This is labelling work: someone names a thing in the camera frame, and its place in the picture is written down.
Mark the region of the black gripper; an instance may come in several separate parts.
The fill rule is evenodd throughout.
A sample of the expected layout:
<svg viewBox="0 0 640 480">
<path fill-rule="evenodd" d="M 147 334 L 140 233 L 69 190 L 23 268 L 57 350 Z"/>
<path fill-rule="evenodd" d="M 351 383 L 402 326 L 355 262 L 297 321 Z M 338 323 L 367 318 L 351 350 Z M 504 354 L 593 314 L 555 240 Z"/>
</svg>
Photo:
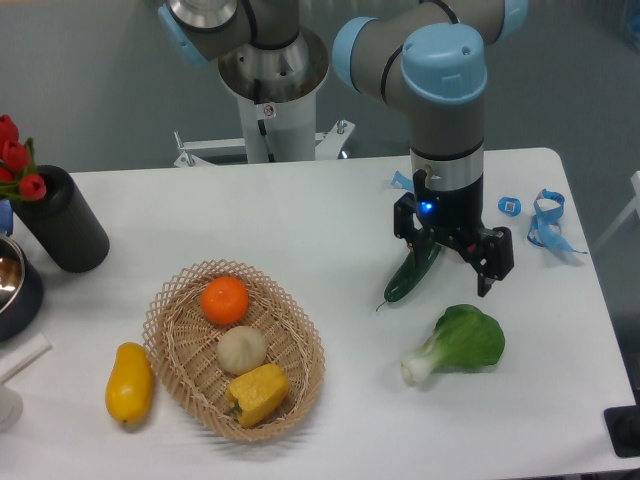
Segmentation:
<svg viewBox="0 0 640 480">
<path fill-rule="evenodd" d="M 461 189 L 438 191 L 429 174 L 419 169 L 412 181 L 414 191 L 394 204 L 394 234 L 406 241 L 416 265 L 427 263 L 430 242 L 456 251 L 478 273 L 477 295 L 484 298 L 514 267 L 511 231 L 487 228 L 482 221 L 484 178 Z"/>
</svg>

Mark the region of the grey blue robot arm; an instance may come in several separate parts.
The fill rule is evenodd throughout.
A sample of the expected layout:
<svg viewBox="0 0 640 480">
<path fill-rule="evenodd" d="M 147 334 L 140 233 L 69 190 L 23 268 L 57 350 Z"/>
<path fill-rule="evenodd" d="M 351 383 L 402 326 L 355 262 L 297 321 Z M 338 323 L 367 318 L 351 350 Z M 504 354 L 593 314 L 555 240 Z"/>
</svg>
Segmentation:
<svg viewBox="0 0 640 480">
<path fill-rule="evenodd" d="M 513 269 L 512 236 L 483 224 L 485 49 L 524 22 L 524 1 L 422 1 L 391 20 L 358 17 L 326 46 L 296 1 L 165 1 L 158 16 L 182 56 L 215 61 L 236 97 L 252 163 L 317 158 L 316 94 L 329 73 L 401 113 L 413 189 L 394 233 L 424 269 L 456 251 L 477 292 Z"/>
</svg>

